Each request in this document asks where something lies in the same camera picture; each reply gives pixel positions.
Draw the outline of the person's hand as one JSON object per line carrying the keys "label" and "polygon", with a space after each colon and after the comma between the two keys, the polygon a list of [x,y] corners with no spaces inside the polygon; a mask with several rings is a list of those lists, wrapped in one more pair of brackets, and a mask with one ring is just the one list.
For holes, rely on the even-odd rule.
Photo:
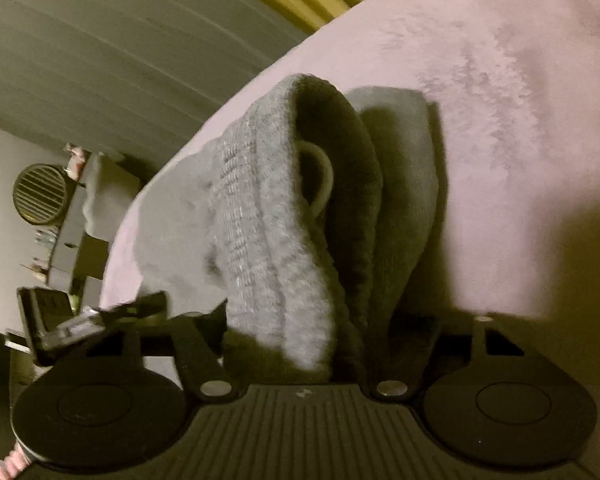
{"label": "person's hand", "polygon": [[0,465],[0,480],[17,479],[31,465],[22,446],[16,443]]}

